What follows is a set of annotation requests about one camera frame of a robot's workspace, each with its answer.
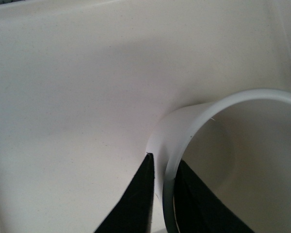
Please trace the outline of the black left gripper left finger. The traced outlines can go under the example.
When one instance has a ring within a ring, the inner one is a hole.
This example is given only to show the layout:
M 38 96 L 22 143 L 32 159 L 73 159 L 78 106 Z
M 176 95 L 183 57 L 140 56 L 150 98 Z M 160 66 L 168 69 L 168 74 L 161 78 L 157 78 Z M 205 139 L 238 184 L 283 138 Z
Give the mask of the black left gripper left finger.
M 119 202 L 110 211 L 95 232 L 151 232 L 154 181 L 154 157 L 152 153 L 148 153 Z

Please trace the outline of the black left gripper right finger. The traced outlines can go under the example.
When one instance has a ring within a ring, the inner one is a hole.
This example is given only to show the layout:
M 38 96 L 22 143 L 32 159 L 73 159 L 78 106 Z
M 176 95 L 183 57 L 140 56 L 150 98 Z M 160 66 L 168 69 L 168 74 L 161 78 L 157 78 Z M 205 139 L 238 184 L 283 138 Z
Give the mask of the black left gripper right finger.
M 180 161 L 175 177 L 174 210 L 180 233 L 253 232 L 183 160 Z

